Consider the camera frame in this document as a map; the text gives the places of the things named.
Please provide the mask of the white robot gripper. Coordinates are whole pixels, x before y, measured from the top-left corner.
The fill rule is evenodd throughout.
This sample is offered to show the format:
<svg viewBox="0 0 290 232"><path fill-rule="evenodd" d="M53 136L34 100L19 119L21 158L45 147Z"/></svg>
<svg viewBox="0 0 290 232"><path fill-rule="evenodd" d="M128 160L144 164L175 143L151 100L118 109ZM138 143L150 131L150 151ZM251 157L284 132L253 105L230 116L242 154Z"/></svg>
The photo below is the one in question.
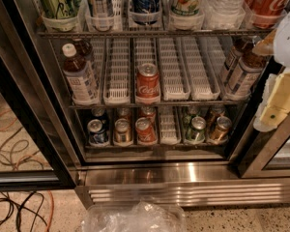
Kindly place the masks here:
<svg viewBox="0 0 290 232"><path fill-rule="evenodd" d="M270 74L257 108L253 127L261 132L275 130L290 113L290 12L278 27L252 49L259 56L274 55L287 67L281 74Z"/></svg>

